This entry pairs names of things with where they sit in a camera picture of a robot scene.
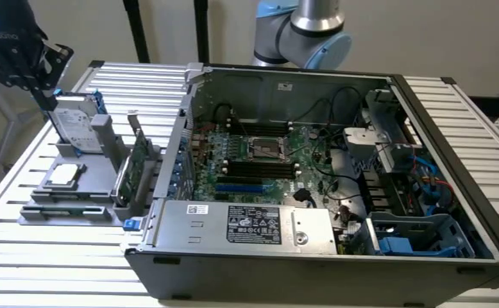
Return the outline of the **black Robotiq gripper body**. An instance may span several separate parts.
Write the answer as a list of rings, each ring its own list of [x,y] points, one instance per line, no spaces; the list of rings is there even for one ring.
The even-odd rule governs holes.
[[[26,51],[41,51],[46,34],[27,1],[0,1],[0,43]]]

